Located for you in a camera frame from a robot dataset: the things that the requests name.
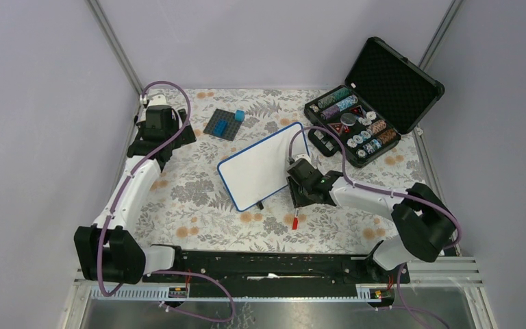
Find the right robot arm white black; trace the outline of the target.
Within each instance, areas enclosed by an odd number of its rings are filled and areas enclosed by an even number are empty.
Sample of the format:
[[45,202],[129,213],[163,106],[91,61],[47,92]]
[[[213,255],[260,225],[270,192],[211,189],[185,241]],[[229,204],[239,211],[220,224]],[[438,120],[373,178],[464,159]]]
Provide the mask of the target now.
[[394,223],[397,236],[374,247],[365,264],[374,282],[383,282],[403,263],[436,261],[456,230],[450,212],[421,183],[405,191],[360,184],[339,171],[323,174],[304,158],[287,168],[287,181],[296,208],[314,204],[357,208]]

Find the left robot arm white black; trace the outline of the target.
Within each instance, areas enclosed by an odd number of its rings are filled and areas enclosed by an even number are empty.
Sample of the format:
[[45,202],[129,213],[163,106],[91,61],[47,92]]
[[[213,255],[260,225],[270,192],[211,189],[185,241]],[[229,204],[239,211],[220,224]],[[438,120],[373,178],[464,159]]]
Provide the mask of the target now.
[[174,247],[141,247],[129,231],[138,220],[151,186],[174,150],[196,141],[186,110],[149,106],[127,148],[122,176],[101,214],[90,226],[79,226],[74,243],[83,276],[118,284],[136,284],[159,271],[170,282],[181,279],[184,262]]

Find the blue framed whiteboard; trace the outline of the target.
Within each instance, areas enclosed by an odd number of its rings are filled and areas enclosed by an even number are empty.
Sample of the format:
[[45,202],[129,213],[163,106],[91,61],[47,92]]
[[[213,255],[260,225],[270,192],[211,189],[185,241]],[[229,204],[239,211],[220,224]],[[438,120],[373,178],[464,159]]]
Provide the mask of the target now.
[[293,123],[217,164],[237,211],[244,212],[285,188],[290,159],[310,159],[302,129],[302,123]]

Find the red marker cap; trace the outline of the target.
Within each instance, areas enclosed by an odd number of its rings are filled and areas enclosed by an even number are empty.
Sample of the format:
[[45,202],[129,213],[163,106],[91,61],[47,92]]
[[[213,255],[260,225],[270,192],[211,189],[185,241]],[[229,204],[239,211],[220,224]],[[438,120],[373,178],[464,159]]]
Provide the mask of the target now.
[[295,217],[292,222],[292,229],[296,230],[298,228],[298,225],[299,225],[299,220]]

